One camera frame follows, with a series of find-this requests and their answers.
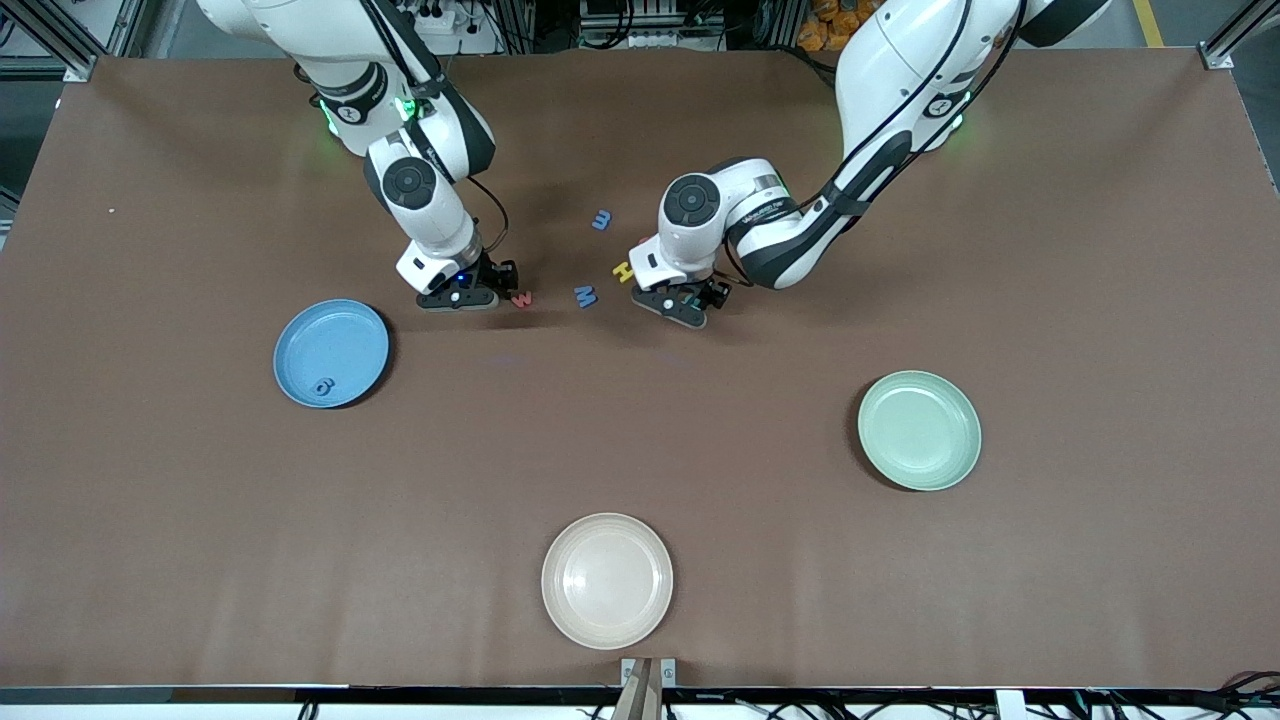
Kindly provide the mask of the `blue round plate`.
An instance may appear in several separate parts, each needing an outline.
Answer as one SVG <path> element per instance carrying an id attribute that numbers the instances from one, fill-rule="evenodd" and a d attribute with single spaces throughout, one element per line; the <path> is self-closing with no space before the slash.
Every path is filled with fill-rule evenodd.
<path id="1" fill-rule="evenodd" d="M 306 307 L 280 333 L 271 372 L 282 393 L 303 407 L 339 409 L 360 401 L 380 382 L 390 361 L 390 332 L 381 315 L 352 299 Z M 324 377 L 335 382 L 326 397 L 310 391 Z"/>

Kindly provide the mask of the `green round plate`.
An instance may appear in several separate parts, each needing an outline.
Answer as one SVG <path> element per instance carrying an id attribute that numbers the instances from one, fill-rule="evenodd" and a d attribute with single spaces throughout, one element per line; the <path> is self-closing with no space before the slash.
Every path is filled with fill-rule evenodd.
<path id="1" fill-rule="evenodd" d="M 965 480 L 983 445 L 975 406 L 952 382 L 923 370 L 873 382 L 856 411 L 858 441 L 891 484 L 940 492 Z"/>

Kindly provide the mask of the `black equipment rack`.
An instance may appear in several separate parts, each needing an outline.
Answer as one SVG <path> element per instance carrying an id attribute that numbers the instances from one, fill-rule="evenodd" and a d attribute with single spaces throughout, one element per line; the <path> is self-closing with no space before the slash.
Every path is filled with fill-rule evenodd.
<path id="1" fill-rule="evenodd" d="M 586 49 L 726 49 L 724 0 L 579 0 L 575 42 Z"/>

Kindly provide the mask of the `orange objects pile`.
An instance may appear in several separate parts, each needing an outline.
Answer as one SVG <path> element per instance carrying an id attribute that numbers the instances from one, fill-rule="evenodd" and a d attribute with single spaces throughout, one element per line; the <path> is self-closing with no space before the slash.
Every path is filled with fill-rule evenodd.
<path id="1" fill-rule="evenodd" d="M 860 24 L 855 5 L 854 0 L 810 0 L 796 45 L 808 53 L 842 50 Z"/>

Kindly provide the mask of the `beige round plate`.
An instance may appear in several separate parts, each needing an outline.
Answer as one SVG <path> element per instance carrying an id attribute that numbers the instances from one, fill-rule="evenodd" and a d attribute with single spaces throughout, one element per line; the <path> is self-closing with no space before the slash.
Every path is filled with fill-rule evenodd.
<path id="1" fill-rule="evenodd" d="M 589 650 L 623 650 L 664 621 L 675 597 L 675 564 L 646 523 L 595 512 L 552 541 L 540 587 L 545 611 L 566 638 Z"/>

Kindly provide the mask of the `brown table cover mat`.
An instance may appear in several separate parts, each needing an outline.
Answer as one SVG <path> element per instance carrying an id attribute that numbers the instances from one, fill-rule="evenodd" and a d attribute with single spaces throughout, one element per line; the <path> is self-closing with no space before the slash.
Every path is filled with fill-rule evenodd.
<path id="1" fill-rule="evenodd" d="M 61 95 L 0 251 L 0 684 L 613 682 L 539 587 L 594 512 L 669 547 L 631 655 L 689 684 L 1280 670 L 1280 196 L 1192 50 L 1014 53 L 805 281 L 701 331 L 611 270 L 676 176 L 826 181 L 835 99 L 800 61 L 454 61 L 534 301 L 447 314 L 291 68 L 115 59 Z M 330 299 L 390 361 L 303 407 L 273 351 Z M 902 370 L 980 419 L 950 489 L 859 445 Z"/>

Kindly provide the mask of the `aluminium frame post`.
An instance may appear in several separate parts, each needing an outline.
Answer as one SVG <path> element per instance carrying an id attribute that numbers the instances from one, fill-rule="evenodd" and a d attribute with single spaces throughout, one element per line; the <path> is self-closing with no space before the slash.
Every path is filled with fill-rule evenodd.
<path id="1" fill-rule="evenodd" d="M 83 83 L 108 50 L 56 0 L 0 0 L 0 9 L 50 56 L 0 61 L 4 79 Z"/>
<path id="2" fill-rule="evenodd" d="M 1280 26 L 1280 0 L 1244 0 L 1244 3 L 1197 46 L 1206 70 L 1231 69 L 1231 53 L 1247 40 Z"/>

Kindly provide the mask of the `white table edge rail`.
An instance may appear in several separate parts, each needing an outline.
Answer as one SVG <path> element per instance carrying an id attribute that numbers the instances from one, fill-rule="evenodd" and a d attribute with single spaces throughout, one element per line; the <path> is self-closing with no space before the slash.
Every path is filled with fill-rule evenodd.
<path id="1" fill-rule="evenodd" d="M 0 720 L 611 720 L 617 685 L 0 688 Z M 664 720 L 1280 720 L 1280 673 L 1212 689 L 692 687 Z"/>

